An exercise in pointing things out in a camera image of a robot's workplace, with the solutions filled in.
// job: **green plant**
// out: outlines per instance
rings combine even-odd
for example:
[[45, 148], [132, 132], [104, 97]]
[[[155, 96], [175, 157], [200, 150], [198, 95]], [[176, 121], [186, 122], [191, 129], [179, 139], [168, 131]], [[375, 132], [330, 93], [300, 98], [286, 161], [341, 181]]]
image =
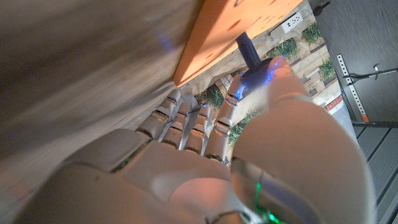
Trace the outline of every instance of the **green plant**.
[[314, 22], [308, 28], [303, 30], [302, 32], [303, 38], [309, 44], [314, 43], [320, 37], [322, 37], [321, 30], [318, 27], [318, 24]]
[[219, 109], [224, 102], [224, 97], [223, 94], [221, 94], [220, 90], [217, 88], [217, 86], [212, 85], [206, 89], [205, 101], [211, 106]]
[[331, 77], [336, 76], [336, 71], [335, 68], [333, 67], [330, 58], [327, 61], [323, 61], [321, 66], [319, 66], [319, 73], [322, 81], [325, 81]]
[[267, 53], [267, 55], [268, 57], [284, 56], [287, 58], [292, 58], [296, 56], [298, 52], [299, 49], [297, 48], [296, 41], [294, 41], [294, 39], [289, 39], [274, 47]]
[[262, 108], [257, 108], [253, 111], [250, 111], [246, 114], [246, 116], [238, 123], [235, 124], [231, 131], [229, 132], [228, 143], [235, 145], [238, 137], [242, 134], [243, 130], [245, 129], [246, 125], [248, 125], [249, 121], [252, 120], [255, 116], [262, 112]]

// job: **electrical outlet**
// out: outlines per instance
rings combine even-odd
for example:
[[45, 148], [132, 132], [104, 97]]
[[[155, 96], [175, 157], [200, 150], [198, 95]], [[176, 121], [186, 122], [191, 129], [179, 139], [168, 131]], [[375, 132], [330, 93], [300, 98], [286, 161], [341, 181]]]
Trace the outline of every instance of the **electrical outlet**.
[[275, 40], [276, 38], [286, 34], [288, 31], [293, 29], [295, 26], [297, 26], [299, 23], [303, 22], [303, 17], [300, 12], [294, 14], [290, 18], [288, 18], [285, 22], [283, 22], [281, 25], [276, 27], [272, 32], [271, 32], [271, 37]]
[[297, 24], [301, 23], [303, 21], [303, 17], [301, 16], [301, 13], [298, 12], [294, 14], [292, 17], [288, 18], [284, 23], [281, 24], [283, 30], [285, 33], [293, 29]]

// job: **perforated metal strip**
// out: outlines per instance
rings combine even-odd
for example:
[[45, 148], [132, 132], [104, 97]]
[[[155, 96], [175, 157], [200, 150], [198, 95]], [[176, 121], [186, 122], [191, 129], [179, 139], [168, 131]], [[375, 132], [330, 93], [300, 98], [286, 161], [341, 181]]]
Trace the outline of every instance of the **perforated metal strip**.
[[[339, 55], [337, 55], [337, 59], [339, 61], [340, 68], [343, 71], [343, 75], [349, 75], [347, 67], [346, 67], [346, 64], [344, 63], [344, 60], [343, 60], [343, 56], [341, 54], [339, 54]], [[350, 83], [353, 82], [351, 78], [346, 78], [346, 81], [347, 81], [347, 84], [350, 84]], [[350, 85], [349, 86], [349, 90], [351, 91], [351, 93], [354, 96], [356, 106], [358, 106], [358, 109], [361, 112], [362, 119], [365, 122], [369, 122], [369, 118], [366, 115], [365, 109], [363, 108], [363, 104], [362, 104], [361, 100], [359, 99], [359, 96], [358, 96], [358, 94], [356, 92], [355, 86], [354, 85]]]
[[221, 82], [221, 80], [216, 80], [214, 84], [217, 86], [217, 88], [220, 90], [221, 94], [223, 97], [226, 96], [227, 94], [227, 89], [225, 88], [224, 84]]

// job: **robot finger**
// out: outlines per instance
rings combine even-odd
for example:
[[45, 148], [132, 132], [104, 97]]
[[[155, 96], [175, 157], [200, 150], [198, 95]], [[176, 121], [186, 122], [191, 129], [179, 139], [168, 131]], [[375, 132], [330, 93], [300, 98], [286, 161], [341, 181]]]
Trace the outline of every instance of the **robot finger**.
[[206, 127], [207, 121], [210, 114], [210, 106], [203, 105], [200, 108], [198, 117], [195, 121], [195, 125], [193, 126], [191, 133], [188, 137], [187, 143], [183, 150], [188, 150], [190, 152], [194, 152], [197, 154], [201, 154], [203, 148], [203, 141], [206, 137]]
[[172, 90], [166, 99], [152, 112], [147, 119], [136, 129], [148, 135], [151, 139], [158, 140], [159, 136], [170, 119], [177, 101], [180, 99], [180, 91]]
[[174, 147], [177, 150], [179, 149], [182, 140], [183, 129], [185, 127], [185, 123], [187, 122], [188, 110], [189, 104], [185, 102], [182, 103], [177, 114], [175, 115], [172, 125], [163, 137], [162, 143]]
[[214, 128], [210, 133], [204, 153], [205, 157], [218, 162], [225, 162], [229, 132], [233, 125], [232, 120], [235, 115], [236, 107], [239, 105], [242, 98], [243, 90], [244, 85], [241, 77], [234, 77], [223, 105], [220, 108], [220, 112], [218, 112]]

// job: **green light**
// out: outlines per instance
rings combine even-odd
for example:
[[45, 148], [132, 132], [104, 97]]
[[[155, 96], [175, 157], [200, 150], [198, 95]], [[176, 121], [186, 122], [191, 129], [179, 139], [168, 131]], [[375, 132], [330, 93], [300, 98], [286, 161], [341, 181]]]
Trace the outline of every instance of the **green light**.
[[256, 190], [256, 205], [259, 205], [260, 201], [260, 191], [261, 191], [261, 184], [257, 183], [257, 190]]
[[273, 214], [269, 214], [269, 219], [275, 223], [279, 223], [279, 220]]

